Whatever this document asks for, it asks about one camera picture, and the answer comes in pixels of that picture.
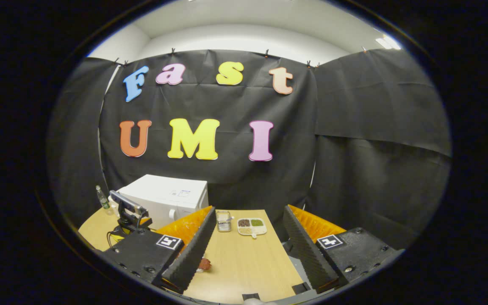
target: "yellow letter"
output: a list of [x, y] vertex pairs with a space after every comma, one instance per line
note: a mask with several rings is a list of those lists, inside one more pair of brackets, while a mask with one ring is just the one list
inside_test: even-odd
[[197, 130], [195, 130], [195, 133], [191, 131], [186, 119], [172, 119], [169, 124], [172, 126], [171, 150], [167, 153], [169, 158], [179, 159], [184, 156], [184, 153], [180, 150], [180, 143], [182, 143], [188, 158], [193, 156], [197, 145], [199, 145], [199, 151], [195, 155], [197, 159], [217, 159], [214, 141], [216, 129], [219, 126], [218, 120], [203, 120]]
[[244, 65], [240, 62], [226, 61], [219, 65], [219, 75], [216, 75], [216, 81], [219, 85], [238, 85], [242, 81]]

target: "black foam padding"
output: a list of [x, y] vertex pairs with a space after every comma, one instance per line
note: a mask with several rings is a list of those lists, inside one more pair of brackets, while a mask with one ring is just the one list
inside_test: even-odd
[[112, 261], [116, 268], [155, 283], [184, 246], [184, 242], [176, 237], [168, 237], [169, 241], [174, 241], [170, 247], [159, 245], [165, 237], [150, 230], [136, 230], [101, 255]]
[[295, 292], [295, 294], [301, 294], [301, 293], [304, 293], [304, 292], [310, 290], [310, 286], [308, 286], [307, 282], [304, 282], [302, 284], [298, 284], [295, 286], [291, 286], [291, 288], [293, 288], [293, 291]]
[[352, 282], [377, 268], [396, 250], [362, 228], [354, 228], [333, 236], [318, 238], [316, 246], [347, 282]]
[[259, 294], [243, 294], [242, 299], [246, 301], [247, 299], [260, 299]]
[[283, 225], [291, 238], [293, 248], [298, 253], [312, 288], [317, 293], [321, 293], [339, 285], [338, 275], [314, 245], [289, 206], [285, 206], [283, 210]]
[[215, 208], [212, 207], [188, 246], [163, 272], [162, 277], [172, 284], [168, 285], [163, 281], [163, 286], [180, 294], [188, 289], [216, 226], [214, 210]]

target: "black fabric backdrop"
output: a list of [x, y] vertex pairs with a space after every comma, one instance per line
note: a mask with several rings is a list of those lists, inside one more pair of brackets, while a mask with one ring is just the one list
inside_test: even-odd
[[[220, 64], [244, 65], [244, 79], [235, 86], [219, 85]], [[183, 81], [160, 85], [155, 77], [167, 64], [186, 66]], [[142, 93], [126, 102], [124, 78], [148, 66]], [[285, 67], [293, 93], [283, 95], [272, 87], [269, 70]], [[311, 69], [284, 58], [230, 50], [200, 50], [138, 60], [120, 68], [105, 96], [100, 120], [101, 155], [107, 183], [119, 189], [145, 174], [206, 180], [209, 203], [216, 208], [256, 210], [269, 215], [279, 238], [287, 239], [281, 222], [283, 206], [302, 207], [310, 187], [314, 162], [316, 85]], [[170, 120], [185, 118], [195, 131], [204, 119], [219, 120], [215, 148], [217, 160], [168, 158], [171, 149]], [[147, 150], [130, 158], [120, 149], [120, 122], [151, 120]], [[274, 124], [269, 135], [273, 160], [252, 162], [254, 120]], [[131, 145], [138, 144], [138, 127]]]
[[79, 227], [101, 205], [95, 186], [108, 194], [101, 171], [97, 129], [103, 95], [116, 64], [86, 58], [62, 88], [48, 127], [50, 186], [62, 212]]
[[[242, 83], [224, 86], [215, 81], [217, 68], [225, 61], [242, 62]], [[161, 69], [175, 63], [186, 66], [182, 83], [157, 84]], [[52, 122], [60, 133], [65, 129], [66, 135], [76, 135], [52, 139], [54, 144], [68, 141], [63, 145], [68, 149], [49, 159], [51, 168], [60, 169], [54, 182], [56, 198], [62, 198], [62, 210], [76, 226], [99, 208], [93, 186], [104, 186], [99, 182], [103, 175], [97, 122], [109, 189], [119, 189], [145, 174], [206, 180], [211, 205], [266, 210], [282, 241], [287, 239], [281, 222], [287, 204], [303, 207], [306, 203], [307, 211], [344, 228], [363, 227], [395, 248], [408, 247], [438, 206], [451, 161], [449, 126], [432, 83], [403, 50], [360, 52], [318, 68], [228, 50], [145, 58], [120, 66], [97, 121], [101, 106], [97, 96], [103, 96], [114, 71], [111, 64], [88, 58], [79, 71], [89, 72], [75, 73], [64, 90], [80, 92], [81, 98], [63, 94], [59, 103], [87, 100], [88, 106], [59, 107]], [[123, 79], [143, 66], [149, 71], [142, 93], [127, 103]], [[269, 70], [276, 67], [293, 74], [287, 81], [293, 93], [274, 91]], [[62, 123], [73, 115], [76, 124]], [[192, 131], [204, 119], [219, 120], [218, 159], [168, 158], [169, 122], [175, 118], [187, 119]], [[125, 156], [120, 149], [120, 122], [136, 124], [145, 119], [152, 121], [145, 154]], [[252, 120], [274, 123], [269, 162], [248, 160]], [[138, 134], [135, 125], [133, 146], [138, 144]], [[77, 150], [74, 145], [79, 144], [84, 148]]]

